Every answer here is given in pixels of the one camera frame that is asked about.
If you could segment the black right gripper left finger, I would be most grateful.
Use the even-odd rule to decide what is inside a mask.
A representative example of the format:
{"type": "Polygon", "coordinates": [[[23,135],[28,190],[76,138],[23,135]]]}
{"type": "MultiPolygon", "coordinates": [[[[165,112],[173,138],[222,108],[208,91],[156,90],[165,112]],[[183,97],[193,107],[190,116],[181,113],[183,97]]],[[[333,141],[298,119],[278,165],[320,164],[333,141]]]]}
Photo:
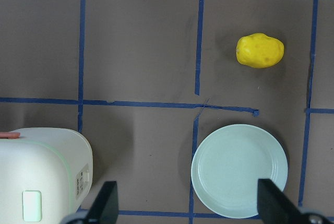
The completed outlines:
{"type": "Polygon", "coordinates": [[[87,213],[87,223],[116,223],[118,188],[116,181],[106,181],[87,213]]]}

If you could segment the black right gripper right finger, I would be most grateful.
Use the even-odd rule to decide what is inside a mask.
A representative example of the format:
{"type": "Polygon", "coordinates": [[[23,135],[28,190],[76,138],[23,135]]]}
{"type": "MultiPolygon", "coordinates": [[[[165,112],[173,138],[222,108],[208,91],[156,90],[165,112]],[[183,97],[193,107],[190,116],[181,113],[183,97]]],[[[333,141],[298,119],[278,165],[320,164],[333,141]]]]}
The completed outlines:
{"type": "Polygon", "coordinates": [[[265,224],[297,223],[302,219],[301,212],[270,179],[258,180],[257,211],[265,224]]]}

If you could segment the pale green plate near right arm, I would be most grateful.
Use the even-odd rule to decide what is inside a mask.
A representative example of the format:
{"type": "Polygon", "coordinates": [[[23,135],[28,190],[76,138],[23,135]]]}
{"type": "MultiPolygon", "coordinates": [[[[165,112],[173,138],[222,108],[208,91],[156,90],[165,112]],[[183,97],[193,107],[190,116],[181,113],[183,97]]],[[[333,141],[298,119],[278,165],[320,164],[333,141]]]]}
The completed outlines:
{"type": "Polygon", "coordinates": [[[209,134],[198,146],[191,180],[200,201],[228,218],[256,216],[258,179],[270,179],[284,190],[288,159],[269,132],[248,124],[233,124],[209,134]]]}

